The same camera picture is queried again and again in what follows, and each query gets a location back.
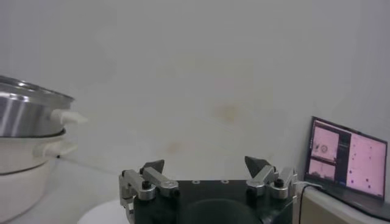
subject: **stainless steel pot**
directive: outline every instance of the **stainless steel pot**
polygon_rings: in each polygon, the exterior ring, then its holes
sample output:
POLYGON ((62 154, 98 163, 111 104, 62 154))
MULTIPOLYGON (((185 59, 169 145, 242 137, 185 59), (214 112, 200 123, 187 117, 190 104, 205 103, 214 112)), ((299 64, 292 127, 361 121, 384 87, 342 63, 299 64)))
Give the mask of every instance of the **stainless steel pot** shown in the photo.
POLYGON ((65 94, 0 75, 0 136, 52 136, 67 123, 84 122, 84 117, 69 110, 73 100, 65 94))

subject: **cable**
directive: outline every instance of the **cable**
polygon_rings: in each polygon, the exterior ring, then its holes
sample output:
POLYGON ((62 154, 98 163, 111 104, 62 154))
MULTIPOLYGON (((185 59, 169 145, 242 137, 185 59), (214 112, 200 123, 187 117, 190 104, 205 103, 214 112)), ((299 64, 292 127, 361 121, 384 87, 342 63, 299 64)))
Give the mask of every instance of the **cable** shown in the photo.
POLYGON ((302 189, 302 192, 300 194, 300 199, 299 199, 299 218, 298 218, 299 221, 298 221, 298 224, 300 224, 300 218, 302 216, 302 202, 303 202, 303 195, 305 193, 305 189, 307 187, 313 187, 316 189, 323 189, 323 187, 319 184, 313 184, 313 183, 306 182, 306 181, 298 181, 298 184, 306 184, 306 186, 304 186, 302 189))

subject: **laptop screen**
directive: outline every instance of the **laptop screen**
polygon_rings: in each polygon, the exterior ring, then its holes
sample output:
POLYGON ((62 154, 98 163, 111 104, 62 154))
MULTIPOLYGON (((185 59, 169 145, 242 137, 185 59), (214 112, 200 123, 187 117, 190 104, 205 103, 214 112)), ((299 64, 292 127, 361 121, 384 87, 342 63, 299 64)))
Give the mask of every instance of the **laptop screen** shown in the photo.
POLYGON ((385 197, 387 142, 313 118, 306 177, 385 197))

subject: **white pot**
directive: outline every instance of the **white pot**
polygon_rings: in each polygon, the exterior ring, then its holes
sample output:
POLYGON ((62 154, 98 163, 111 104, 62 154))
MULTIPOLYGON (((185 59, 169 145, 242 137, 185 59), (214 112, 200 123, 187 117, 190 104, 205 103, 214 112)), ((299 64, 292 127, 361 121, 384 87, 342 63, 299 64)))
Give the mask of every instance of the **white pot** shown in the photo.
POLYGON ((0 223, 33 206, 43 195, 49 163, 9 175, 0 175, 0 223))
POLYGON ((39 166, 49 158, 65 155, 77 145, 63 135, 49 138, 0 138, 0 175, 39 166))

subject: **pot lid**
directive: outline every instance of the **pot lid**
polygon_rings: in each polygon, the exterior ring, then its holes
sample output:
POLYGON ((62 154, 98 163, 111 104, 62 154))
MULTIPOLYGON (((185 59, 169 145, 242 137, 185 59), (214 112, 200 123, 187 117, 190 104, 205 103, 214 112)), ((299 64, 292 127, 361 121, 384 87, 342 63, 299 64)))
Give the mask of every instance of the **pot lid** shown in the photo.
POLYGON ((0 97, 39 104, 69 104, 74 101, 68 95, 3 75, 0 75, 0 97))

